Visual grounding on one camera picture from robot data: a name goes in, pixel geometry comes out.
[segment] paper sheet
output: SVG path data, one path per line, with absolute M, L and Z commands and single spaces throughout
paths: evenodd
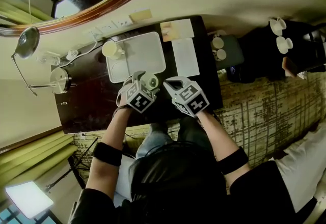
M 193 39 L 173 40 L 172 47 L 178 76 L 199 75 Z
M 195 36 L 190 19 L 163 22 L 160 26 L 164 42 L 193 38 Z

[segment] forearm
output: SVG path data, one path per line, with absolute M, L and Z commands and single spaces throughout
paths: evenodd
M 206 111 L 202 111 L 198 113 L 197 116 L 207 133 L 217 161 L 225 159 L 239 149 L 239 146 L 212 115 Z M 247 173 L 249 170 L 249 164 L 246 163 L 236 171 L 225 175 L 225 178 L 229 185 L 231 185 L 237 178 Z
M 124 134 L 130 114 L 130 108 L 117 111 L 101 142 L 118 150 L 122 150 Z M 119 167 L 110 165 L 94 157 L 91 163 L 90 175 L 86 188 L 100 190 L 113 199 L 118 174 Z
M 122 151 L 123 139 L 132 109 L 118 110 L 112 118 L 101 142 Z

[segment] power outlet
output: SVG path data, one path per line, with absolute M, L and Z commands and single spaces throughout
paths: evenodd
M 103 36 L 103 33 L 101 30 L 99 30 L 97 27 L 94 27 L 90 30 L 84 31 L 84 35 L 87 35 L 91 39 L 100 39 Z
M 112 21 L 109 21 L 103 25 L 98 25 L 97 27 L 105 35 L 115 32 L 118 28 Z
M 117 26 L 117 28 L 133 25 L 133 21 L 129 16 L 114 19 L 112 22 Z

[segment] white cloth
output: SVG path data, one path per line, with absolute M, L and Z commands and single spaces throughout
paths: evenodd
M 113 204 L 116 207 L 121 206 L 124 200 L 131 201 L 131 177 L 129 175 L 129 168 L 134 161 L 135 159 L 122 155 L 116 192 L 113 199 Z
M 288 155 L 275 162 L 298 212 L 313 198 L 326 168 L 326 122 L 284 151 Z

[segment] notepad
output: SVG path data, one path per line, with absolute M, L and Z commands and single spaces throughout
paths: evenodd
M 178 76 L 188 77 L 199 75 L 193 39 L 178 39 L 171 42 Z

